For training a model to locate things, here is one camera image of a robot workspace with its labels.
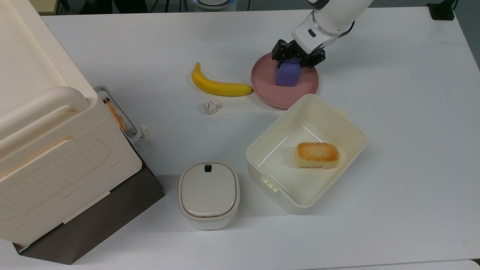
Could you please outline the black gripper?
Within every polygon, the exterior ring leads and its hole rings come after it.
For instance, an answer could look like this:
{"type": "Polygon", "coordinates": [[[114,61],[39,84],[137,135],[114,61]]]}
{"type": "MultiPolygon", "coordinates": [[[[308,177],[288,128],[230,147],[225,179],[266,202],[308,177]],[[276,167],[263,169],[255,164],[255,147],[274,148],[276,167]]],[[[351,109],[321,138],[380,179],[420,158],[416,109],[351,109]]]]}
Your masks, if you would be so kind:
{"type": "Polygon", "coordinates": [[[326,52],[318,51],[309,55],[296,41],[286,42],[279,39],[271,50],[271,59],[276,61],[276,68],[280,69],[283,63],[293,58],[300,59],[300,65],[308,65],[309,68],[314,68],[326,59],[326,52]]]}

